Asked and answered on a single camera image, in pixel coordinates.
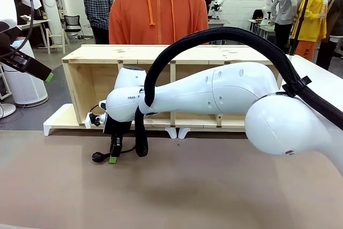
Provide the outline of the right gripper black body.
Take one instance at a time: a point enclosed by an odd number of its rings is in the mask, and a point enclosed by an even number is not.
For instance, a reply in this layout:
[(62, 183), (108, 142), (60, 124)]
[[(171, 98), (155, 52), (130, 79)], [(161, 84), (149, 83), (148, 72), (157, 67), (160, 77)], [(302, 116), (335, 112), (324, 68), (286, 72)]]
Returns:
[(108, 135), (125, 135), (131, 129), (132, 122), (118, 122), (106, 114), (103, 133)]

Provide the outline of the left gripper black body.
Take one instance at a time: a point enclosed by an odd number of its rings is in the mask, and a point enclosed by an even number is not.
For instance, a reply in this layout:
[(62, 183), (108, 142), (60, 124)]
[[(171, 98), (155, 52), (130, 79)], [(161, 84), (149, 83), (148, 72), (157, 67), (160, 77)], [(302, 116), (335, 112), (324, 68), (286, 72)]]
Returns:
[(12, 63), (13, 65), (25, 65), (27, 63), (26, 55), (20, 50), (25, 46), (28, 38), (24, 38), (17, 48), (11, 46), (20, 34), (21, 29), (17, 26), (1, 32), (1, 62)]

